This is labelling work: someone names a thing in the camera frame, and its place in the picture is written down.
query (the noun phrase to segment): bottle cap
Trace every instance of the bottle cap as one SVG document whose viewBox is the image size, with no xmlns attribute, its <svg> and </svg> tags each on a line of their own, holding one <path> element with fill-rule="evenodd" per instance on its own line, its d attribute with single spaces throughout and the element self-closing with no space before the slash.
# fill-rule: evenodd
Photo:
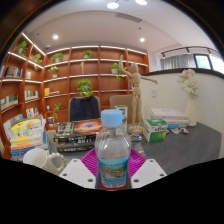
<svg viewBox="0 0 224 224">
<path fill-rule="evenodd" d="M 122 124 L 123 113 L 121 110 L 109 109 L 101 112 L 101 123 L 105 127 L 114 128 Z"/>
</svg>

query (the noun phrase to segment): white wall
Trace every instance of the white wall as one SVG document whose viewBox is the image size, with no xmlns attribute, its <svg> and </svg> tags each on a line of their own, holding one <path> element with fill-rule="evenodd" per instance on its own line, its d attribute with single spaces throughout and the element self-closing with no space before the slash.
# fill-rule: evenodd
<svg viewBox="0 0 224 224">
<path fill-rule="evenodd" d="M 154 75 L 153 82 L 141 80 L 142 116 L 149 118 L 151 107 L 175 108 L 185 111 L 188 96 L 177 83 L 179 73 Z M 219 158 L 224 157 L 224 79 L 217 76 L 196 73 L 200 89 L 196 99 L 197 121 L 222 133 L 222 143 Z M 151 90 L 157 90 L 157 97 L 151 96 Z"/>
<path fill-rule="evenodd" d="M 148 51 L 148 61 L 149 61 L 149 71 L 150 72 L 158 71 L 156 56 L 151 51 Z"/>
</svg>

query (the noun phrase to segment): plastic bottle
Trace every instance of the plastic bottle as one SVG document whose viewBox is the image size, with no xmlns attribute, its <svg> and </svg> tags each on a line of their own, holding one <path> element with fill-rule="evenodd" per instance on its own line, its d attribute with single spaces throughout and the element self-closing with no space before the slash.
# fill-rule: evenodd
<svg viewBox="0 0 224 224">
<path fill-rule="evenodd" d="M 119 188 L 126 184 L 127 164 L 131 151 L 131 140 L 124 132 L 121 110 L 109 109 L 101 112 L 100 130 L 95 141 L 101 181 L 106 188 Z"/>
</svg>

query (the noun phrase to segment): wooden bookshelf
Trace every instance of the wooden bookshelf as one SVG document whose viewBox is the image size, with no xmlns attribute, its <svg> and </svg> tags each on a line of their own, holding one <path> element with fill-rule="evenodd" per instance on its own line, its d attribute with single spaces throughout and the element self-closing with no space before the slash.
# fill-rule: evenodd
<svg viewBox="0 0 224 224">
<path fill-rule="evenodd" d="M 19 55 L 15 52 L 15 48 L 24 40 L 27 42 L 28 49 L 25 55 Z M 83 56 L 85 50 L 92 50 L 94 52 L 93 58 L 86 60 Z M 128 76 L 118 82 L 116 76 L 111 73 L 111 66 L 114 62 L 119 63 L 120 55 L 123 55 L 123 64 L 130 73 L 132 73 L 132 62 L 138 64 L 140 74 L 149 72 L 147 53 L 116 46 L 71 46 L 45 53 L 32 40 L 28 40 L 21 34 L 9 52 L 0 78 L 0 98 L 18 94 L 18 104 L 4 110 L 0 109 L 0 133 L 6 155 L 4 158 L 10 158 L 10 143 L 6 138 L 3 127 L 3 123 L 8 119 L 18 114 L 27 118 L 26 109 L 37 107 L 39 113 L 43 114 L 47 120 L 48 117 L 52 116 L 55 104 L 61 102 L 63 109 L 58 111 L 56 122 L 68 121 L 68 102 L 72 97 L 79 96 L 77 83 L 81 79 L 91 81 L 93 95 L 100 98 L 101 109 L 109 109 L 109 98 L 111 96 L 132 93 L 132 80 Z M 52 63 L 51 57 L 60 52 L 64 55 L 63 60 Z M 33 60 L 35 54 L 41 55 L 41 63 Z M 83 74 L 81 62 L 84 62 Z M 39 69 L 35 70 L 34 65 L 37 65 Z M 48 71 L 54 65 L 59 68 L 56 78 L 53 78 L 52 73 Z M 5 77 L 8 66 L 23 69 L 21 78 Z M 26 78 L 27 72 L 31 73 L 30 79 Z M 60 94 L 45 96 L 45 88 L 50 88 L 52 92 L 60 91 Z M 25 91 L 38 91 L 38 98 L 25 99 Z M 50 111 L 47 111 L 46 106 L 50 106 Z M 47 123 L 46 128 L 47 130 L 55 130 L 57 127 L 49 127 Z"/>
</svg>

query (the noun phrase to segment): statue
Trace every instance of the statue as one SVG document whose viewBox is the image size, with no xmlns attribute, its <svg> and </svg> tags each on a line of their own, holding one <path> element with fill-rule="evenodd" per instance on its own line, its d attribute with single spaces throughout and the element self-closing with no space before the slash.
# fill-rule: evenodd
<svg viewBox="0 0 224 224">
<path fill-rule="evenodd" d="M 142 100 L 141 100 L 141 89 L 140 89 L 140 80 L 148 80 L 151 82 L 154 82 L 155 84 L 158 84 L 157 80 L 150 79 L 145 76 L 141 76 L 138 73 L 138 65 L 136 63 L 131 64 L 131 68 L 134 71 L 133 74 L 125 71 L 123 69 L 123 55 L 120 56 L 119 60 L 119 72 L 128 75 L 129 78 L 133 80 L 134 88 L 133 88 L 133 99 L 132 99 L 132 126 L 129 128 L 129 132 L 131 134 L 142 134 L 143 128 L 142 128 L 142 112 L 141 112 L 141 107 L 142 107 Z M 137 105 L 138 105 L 138 123 L 139 125 L 135 125 L 135 118 L 136 118 L 136 113 L 137 113 Z"/>
</svg>

